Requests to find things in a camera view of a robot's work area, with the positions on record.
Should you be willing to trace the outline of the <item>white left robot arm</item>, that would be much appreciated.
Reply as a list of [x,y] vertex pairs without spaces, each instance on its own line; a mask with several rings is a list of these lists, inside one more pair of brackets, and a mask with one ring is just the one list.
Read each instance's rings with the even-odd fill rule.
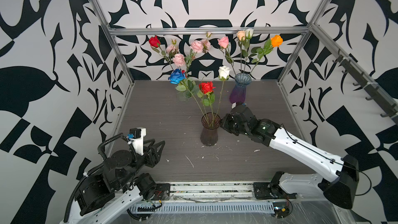
[[119,133],[99,144],[103,162],[83,173],[68,199],[64,224],[106,224],[139,201],[150,202],[157,184],[144,167],[154,168],[161,160],[165,141],[145,141],[144,128],[133,128],[125,136]]

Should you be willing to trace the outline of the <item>pink carnation spray stem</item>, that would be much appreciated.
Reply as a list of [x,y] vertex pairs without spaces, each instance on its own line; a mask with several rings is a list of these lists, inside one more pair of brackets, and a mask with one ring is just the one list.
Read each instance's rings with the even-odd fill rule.
[[186,58],[184,55],[182,55],[179,52],[179,49],[177,47],[177,40],[172,39],[171,44],[167,46],[166,48],[166,57],[168,58],[168,61],[171,63],[173,62],[175,66],[181,70],[181,72],[186,76],[186,68],[187,68],[187,63],[186,63]]

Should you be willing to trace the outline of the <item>dark red glass vase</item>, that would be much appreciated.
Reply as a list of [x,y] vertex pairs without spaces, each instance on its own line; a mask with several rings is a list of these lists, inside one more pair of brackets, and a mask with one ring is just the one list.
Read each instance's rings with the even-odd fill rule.
[[203,126],[200,140],[204,146],[214,146],[218,142],[218,128],[220,127],[221,118],[219,115],[207,113],[202,117]]

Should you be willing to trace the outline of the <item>red artificial rose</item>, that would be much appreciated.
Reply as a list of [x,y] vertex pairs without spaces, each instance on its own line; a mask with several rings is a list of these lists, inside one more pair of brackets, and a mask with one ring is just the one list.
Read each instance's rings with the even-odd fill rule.
[[206,108],[210,108],[210,114],[206,114],[207,123],[209,127],[213,127],[215,125],[215,113],[213,104],[215,102],[215,86],[213,82],[200,83],[199,84],[200,91],[198,92],[198,96],[202,101],[202,105]]
[[168,61],[168,58],[166,57],[166,49],[164,50],[161,48],[161,42],[157,36],[151,37],[149,39],[149,44],[150,44],[150,47],[152,48],[152,50],[155,51],[156,53],[158,53],[169,64],[169,66],[172,68],[172,71],[177,69],[177,67],[175,66],[175,64],[173,62],[170,63]]

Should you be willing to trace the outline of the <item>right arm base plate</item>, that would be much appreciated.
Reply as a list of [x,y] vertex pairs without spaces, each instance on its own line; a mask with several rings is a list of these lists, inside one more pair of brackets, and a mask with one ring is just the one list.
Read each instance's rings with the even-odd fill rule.
[[254,195],[258,200],[296,199],[297,193],[289,194],[279,185],[279,182],[253,183]]

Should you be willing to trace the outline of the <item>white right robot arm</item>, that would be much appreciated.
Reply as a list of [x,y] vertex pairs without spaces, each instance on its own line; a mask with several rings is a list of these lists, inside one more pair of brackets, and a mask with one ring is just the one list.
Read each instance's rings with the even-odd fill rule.
[[283,124],[258,119],[246,105],[236,105],[220,120],[220,127],[236,136],[281,151],[311,168],[306,175],[276,172],[269,183],[254,183],[256,199],[286,199],[306,194],[324,196],[334,205],[352,209],[360,181],[359,162],[350,155],[340,157],[291,134]]

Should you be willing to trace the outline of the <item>white artificial rose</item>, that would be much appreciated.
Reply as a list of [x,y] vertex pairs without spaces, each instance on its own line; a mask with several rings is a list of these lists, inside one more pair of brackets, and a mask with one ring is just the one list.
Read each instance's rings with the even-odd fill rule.
[[220,96],[219,96],[219,101],[218,101],[218,107],[217,107],[217,111],[216,111],[216,115],[219,114],[219,110],[220,110],[220,104],[221,104],[221,99],[222,99],[222,94],[223,94],[223,88],[224,88],[224,83],[229,79],[230,77],[230,68],[227,66],[221,66],[219,67],[219,80],[222,82],[221,84],[221,90],[220,90]]
[[244,31],[244,40],[242,41],[243,44],[243,51],[242,54],[244,56],[244,60],[245,60],[245,65],[244,65],[244,71],[246,70],[246,64],[247,64],[247,59],[249,57],[249,47],[250,47],[250,40],[252,39],[253,35],[254,35],[254,30],[253,29],[246,29]]

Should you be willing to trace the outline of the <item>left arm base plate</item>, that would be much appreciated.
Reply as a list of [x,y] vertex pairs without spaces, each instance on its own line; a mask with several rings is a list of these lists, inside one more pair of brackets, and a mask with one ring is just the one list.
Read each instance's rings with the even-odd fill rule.
[[161,183],[156,184],[156,189],[153,191],[153,195],[151,196],[151,201],[163,201],[166,200],[170,196],[171,192],[171,184],[169,183]]

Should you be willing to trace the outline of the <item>peach artificial rose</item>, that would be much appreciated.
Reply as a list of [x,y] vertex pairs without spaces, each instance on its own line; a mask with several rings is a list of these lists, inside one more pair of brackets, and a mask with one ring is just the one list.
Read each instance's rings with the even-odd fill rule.
[[246,42],[245,31],[244,30],[238,31],[236,36],[237,36],[237,42],[238,42],[238,45],[240,48],[240,71],[242,72],[242,68],[243,68],[242,62],[243,62],[243,58],[244,58],[243,51],[244,51],[245,42]]

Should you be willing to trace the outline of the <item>pink peony stem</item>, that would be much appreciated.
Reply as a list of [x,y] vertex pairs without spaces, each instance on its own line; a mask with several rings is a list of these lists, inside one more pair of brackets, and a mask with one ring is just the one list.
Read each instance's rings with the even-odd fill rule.
[[201,40],[194,40],[191,45],[190,45],[190,52],[189,54],[185,57],[185,63],[186,63],[186,71],[185,75],[188,76],[189,69],[192,65],[192,62],[195,60],[197,54],[199,53],[208,53],[211,49],[211,43],[209,39],[211,38],[212,33],[207,32],[206,33],[206,38],[201,39]]

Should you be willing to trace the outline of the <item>orange artificial rose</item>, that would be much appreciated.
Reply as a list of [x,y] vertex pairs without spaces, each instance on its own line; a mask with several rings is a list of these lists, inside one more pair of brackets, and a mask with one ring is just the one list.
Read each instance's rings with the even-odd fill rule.
[[252,54],[256,55],[257,57],[252,60],[254,67],[250,71],[250,75],[253,73],[255,68],[258,66],[263,59],[266,58],[268,54],[270,54],[275,48],[278,48],[284,40],[280,35],[275,35],[274,37],[269,38],[262,47],[257,47]]

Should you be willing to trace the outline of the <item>light pink artificial rose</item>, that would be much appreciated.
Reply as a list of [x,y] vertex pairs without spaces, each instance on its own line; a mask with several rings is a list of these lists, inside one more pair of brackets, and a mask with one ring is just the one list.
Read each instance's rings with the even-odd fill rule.
[[230,46],[229,38],[227,36],[225,36],[221,39],[218,39],[218,45],[219,45],[219,49],[223,53],[225,59],[232,66],[232,70],[234,72],[234,75],[236,76],[237,72],[235,71],[234,61],[231,57],[231,52],[230,52],[230,48],[229,48],[229,46]]

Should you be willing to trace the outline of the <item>blue artificial rose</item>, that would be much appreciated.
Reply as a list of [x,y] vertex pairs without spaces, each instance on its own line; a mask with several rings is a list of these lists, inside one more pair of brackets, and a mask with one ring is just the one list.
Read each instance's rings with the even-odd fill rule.
[[188,86],[188,90],[191,93],[191,97],[190,99],[194,99],[194,101],[196,102],[197,106],[199,107],[201,113],[203,116],[206,115],[205,112],[205,107],[202,105],[202,103],[200,103],[200,98],[198,96],[198,92],[200,91],[199,86],[196,84],[196,82],[190,78],[188,78],[187,76],[185,76],[180,69],[175,69],[174,71],[172,71],[170,77],[169,77],[169,81],[171,84],[173,84],[175,87],[179,84],[180,81],[182,81],[183,79],[186,80],[187,86]]

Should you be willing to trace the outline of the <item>blue purple glass vase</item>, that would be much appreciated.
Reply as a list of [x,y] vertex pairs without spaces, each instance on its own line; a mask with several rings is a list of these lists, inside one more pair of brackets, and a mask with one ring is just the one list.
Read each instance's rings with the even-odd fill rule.
[[248,74],[240,73],[235,76],[235,86],[230,94],[231,104],[243,104],[246,100],[247,86],[252,82]]

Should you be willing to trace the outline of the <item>clear ribbed glass vase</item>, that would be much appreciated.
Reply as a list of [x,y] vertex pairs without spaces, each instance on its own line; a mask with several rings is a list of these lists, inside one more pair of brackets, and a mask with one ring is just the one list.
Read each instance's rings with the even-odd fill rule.
[[180,81],[179,84],[175,87],[175,89],[177,90],[177,98],[179,101],[186,102],[190,99],[191,93],[188,90],[188,86],[185,79]]

